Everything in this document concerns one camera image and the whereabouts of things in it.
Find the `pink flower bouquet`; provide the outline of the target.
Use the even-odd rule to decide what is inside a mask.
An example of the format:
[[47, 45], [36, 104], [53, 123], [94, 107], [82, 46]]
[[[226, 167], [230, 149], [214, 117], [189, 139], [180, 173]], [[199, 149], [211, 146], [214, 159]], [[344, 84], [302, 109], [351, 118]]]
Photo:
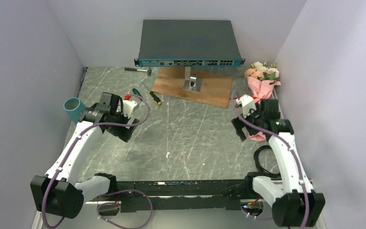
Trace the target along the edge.
[[281, 85], [279, 77], [280, 72], [274, 63], [268, 66], [267, 62], [254, 62], [244, 72], [247, 86], [251, 90], [252, 98], [257, 104], [263, 99], [270, 98], [274, 87]]

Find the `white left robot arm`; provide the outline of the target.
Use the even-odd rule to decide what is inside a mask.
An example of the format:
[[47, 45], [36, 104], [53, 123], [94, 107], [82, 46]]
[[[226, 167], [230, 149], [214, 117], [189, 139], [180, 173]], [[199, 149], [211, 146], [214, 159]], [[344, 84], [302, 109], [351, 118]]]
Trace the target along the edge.
[[128, 142], [139, 124], [132, 118], [138, 103], [126, 95], [124, 99], [102, 93], [99, 102], [86, 107], [78, 98], [64, 103], [76, 128], [63, 152], [43, 176], [35, 176], [31, 183], [34, 203], [39, 212], [63, 218], [75, 218], [84, 203], [102, 196], [112, 200], [118, 194], [114, 175], [97, 173], [78, 182], [78, 174], [93, 146], [108, 132]]

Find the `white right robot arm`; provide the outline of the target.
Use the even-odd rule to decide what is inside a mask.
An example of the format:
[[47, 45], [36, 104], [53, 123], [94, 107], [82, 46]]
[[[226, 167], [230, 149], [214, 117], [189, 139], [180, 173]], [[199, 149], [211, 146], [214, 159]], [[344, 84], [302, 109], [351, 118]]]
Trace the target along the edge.
[[283, 119], [276, 99], [259, 102], [249, 95], [234, 100], [237, 117], [232, 124], [242, 141], [251, 134], [264, 133], [276, 158], [282, 186], [268, 176], [251, 176], [244, 184], [249, 198], [260, 195], [272, 209], [272, 219], [278, 227], [314, 227], [325, 206], [324, 194], [316, 192], [300, 161], [293, 127]]

